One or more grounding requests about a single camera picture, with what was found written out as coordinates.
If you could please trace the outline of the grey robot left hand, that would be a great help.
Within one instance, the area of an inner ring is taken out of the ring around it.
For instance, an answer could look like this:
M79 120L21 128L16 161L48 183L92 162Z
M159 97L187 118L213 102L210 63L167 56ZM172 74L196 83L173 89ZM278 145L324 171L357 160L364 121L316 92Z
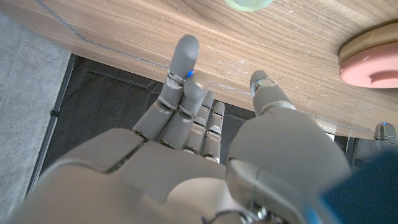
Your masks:
M391 123L381 122L376 125L374 132L374 139L388 140L389 138L396 138L395 127Z

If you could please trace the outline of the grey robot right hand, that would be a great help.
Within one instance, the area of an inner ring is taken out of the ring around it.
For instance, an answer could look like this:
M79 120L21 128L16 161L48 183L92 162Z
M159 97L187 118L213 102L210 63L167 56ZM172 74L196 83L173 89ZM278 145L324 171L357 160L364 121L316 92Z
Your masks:
M336 223L322 194L349 176L341 149L263 71L255 117L220 163L224 107L183 36L158 99L131 129L79 145L38 179L9 223Z

